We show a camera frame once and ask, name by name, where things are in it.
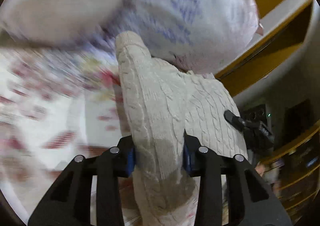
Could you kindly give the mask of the beige cable-knit sweater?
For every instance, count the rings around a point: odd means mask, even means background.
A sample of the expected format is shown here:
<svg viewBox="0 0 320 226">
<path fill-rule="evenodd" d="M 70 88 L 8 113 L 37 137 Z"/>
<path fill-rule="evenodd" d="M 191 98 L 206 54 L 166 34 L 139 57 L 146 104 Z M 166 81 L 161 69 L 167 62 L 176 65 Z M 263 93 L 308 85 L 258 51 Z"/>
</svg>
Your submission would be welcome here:
<svg viewBox="0 0 320 226">
<path fill-rule="evenodd" d="M 183 168 L 184 135 L 217 154 L 247 155 L 245 140 L 224 118 L 238 108 L 212 74 L 181 72 L 153 58 L 141 37 L 116 37 L 125 114 L 136 147 L 133 187 L 143 225 L 193 225 L 200 181 Z"/>
</svg>

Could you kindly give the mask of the dark wooden nightstand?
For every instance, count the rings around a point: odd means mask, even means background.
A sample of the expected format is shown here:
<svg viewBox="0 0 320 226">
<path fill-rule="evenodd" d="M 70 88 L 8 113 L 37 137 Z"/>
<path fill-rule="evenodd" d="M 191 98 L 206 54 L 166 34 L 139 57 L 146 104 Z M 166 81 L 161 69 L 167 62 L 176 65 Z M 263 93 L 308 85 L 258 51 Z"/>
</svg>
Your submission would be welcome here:
<svg viewBox="0 0 320 226">
<path fill-rule="evenodd" d="M 319 121 L 261 165 L 263 179 L 296 224 L 319 192 Z"/>
</svg>

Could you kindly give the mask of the white floral bed quilt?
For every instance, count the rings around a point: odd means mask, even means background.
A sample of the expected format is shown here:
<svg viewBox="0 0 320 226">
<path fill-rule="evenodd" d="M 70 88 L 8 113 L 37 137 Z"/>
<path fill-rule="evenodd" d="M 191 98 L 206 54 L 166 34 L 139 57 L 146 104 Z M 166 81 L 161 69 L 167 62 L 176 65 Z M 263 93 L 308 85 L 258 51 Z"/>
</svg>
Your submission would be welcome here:
<svg viewBox="0 0 320 226">
<path fill-rule="evenodd" d="M 1 190 L 21 220 L 74 156 L 100 155 L 127 135 L 115 56 L 1 48 Z M 121 192 L 125 223 L 142 222 L 133 182 Z"/>
</svg>

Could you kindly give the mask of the right pink floral pillow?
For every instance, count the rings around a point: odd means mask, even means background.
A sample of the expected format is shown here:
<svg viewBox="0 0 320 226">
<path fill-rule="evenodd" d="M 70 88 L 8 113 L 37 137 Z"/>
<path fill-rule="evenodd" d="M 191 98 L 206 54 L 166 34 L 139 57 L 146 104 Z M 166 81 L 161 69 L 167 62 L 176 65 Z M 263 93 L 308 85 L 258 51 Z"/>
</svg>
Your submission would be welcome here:
<svg viewBox="0 0 320 226">
<path fill-rule="evenodd" d="M 126 0 L 102 39 L 114 52 L 116 36 L 132 31 L 153 57 L 217 73 L 244 52 L 259 24 L 255 0 Z"/>
</svg>

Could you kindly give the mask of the pink floral pillow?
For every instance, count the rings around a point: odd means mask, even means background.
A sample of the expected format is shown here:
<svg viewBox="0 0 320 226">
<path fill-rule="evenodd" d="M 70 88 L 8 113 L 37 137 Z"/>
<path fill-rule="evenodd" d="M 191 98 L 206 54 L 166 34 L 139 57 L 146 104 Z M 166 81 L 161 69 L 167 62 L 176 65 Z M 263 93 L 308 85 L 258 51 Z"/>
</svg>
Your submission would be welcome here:
<svg viewBox="0 0 320 226">
<path fill-rule="evenodd" d="M 116 36 L 132 31 L 153 57 L 217 73 L 244 52 L 259 24 L 255 0 L 126 0 L 102 39 L 114 52 Z"/>
<path fill-rule="evenodd" d="M 4 0 L 1 28 L 21 41 L 60 46 L 86 40 L 124 0 Z"/>
</svg>

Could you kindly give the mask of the left pink floral pillow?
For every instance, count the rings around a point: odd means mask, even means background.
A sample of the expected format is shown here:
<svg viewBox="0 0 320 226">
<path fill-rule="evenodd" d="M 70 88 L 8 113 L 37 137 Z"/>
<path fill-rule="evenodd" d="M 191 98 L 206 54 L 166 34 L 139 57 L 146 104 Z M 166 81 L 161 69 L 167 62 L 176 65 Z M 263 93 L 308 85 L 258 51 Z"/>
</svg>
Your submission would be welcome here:
<svg viewBox="0 0 320 226">
<path fill-rule="evenodd" d="M 60 46 L 86 40 L 124 0 L 4 0 L 1 28 L 21 41 Z"/>
</svg>

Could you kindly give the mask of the wooden headboard frame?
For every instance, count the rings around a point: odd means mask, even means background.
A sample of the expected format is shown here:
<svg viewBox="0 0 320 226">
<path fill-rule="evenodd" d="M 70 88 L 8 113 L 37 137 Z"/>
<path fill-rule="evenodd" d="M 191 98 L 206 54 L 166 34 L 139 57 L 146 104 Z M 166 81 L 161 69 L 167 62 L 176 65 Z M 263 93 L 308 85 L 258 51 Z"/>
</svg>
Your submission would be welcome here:
<svg viewBox="0 0 320 226">
<path fill-rule="evenodd" d="M 215 76 L 236 96 L 283 64 L 303 45 L 313 0 L 255 0 L 264 33 L 245 52 Z"/>
</svg>

